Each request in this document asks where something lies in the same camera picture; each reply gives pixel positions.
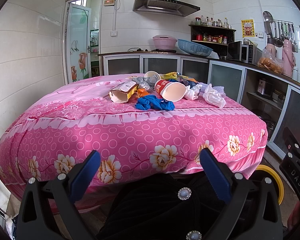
cardboard box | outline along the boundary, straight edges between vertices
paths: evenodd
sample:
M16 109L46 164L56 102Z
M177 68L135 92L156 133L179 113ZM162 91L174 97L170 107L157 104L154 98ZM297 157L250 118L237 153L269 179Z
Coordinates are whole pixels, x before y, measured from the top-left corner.
M109 95L113 102L125 103L137 91L137 88L138 84L136 82L127 81L110 90Z

yellow rim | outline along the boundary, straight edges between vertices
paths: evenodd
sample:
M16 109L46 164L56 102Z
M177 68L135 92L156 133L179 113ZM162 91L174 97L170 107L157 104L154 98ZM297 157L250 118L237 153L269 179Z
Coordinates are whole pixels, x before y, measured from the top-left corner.
M278 184L279 187L279 197L278 197L278 202L279 205L281 204L282 200L283 200L283 195L284 195L284 188L283 188L283 183L282 180L280 178L280 176L278 175L278 173L276 173L273 169L271 169L269 166L266 165L262 165L259 164L258 167L256 168L256 170L261 170L261 171L266 171L268 172L272 177L274 177L275 181Z

pink tablecloth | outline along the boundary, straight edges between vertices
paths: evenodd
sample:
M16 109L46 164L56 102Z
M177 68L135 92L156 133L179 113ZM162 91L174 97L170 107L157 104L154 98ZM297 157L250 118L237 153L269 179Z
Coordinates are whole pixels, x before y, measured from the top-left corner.
M135 95L128 103L113 103L109 90L128 76L75 82L26 110L0 139L0 179L6 187L21 199L30 177L49 180L68 173L93 149L102 163L76 202L79 210L108 201L124 182L157 172L201 171L198 153L204 147L246 178L258 166L267 131L252 112L229 98L223 109L202 97L175 102L174 111L137 110Z

microwave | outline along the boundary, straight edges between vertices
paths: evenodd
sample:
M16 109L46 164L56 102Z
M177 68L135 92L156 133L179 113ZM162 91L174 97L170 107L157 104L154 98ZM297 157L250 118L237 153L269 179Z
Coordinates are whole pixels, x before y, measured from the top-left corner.
M262 56L262 50L254 45L245 45L241 41L230 42L228 44L227 59L238 60L244 63L258 65Z

blue gripper pad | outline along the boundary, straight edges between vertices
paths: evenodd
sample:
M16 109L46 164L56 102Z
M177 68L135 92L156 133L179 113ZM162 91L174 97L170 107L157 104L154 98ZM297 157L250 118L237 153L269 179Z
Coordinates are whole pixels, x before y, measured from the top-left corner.
M216 160L208 148L200 152L200 163L218 199L228 204L231 200L232 172L224 163Z
M71 203L82 199L99 167L100 154L93 150L83 163L76 164L69 172L69 199Z

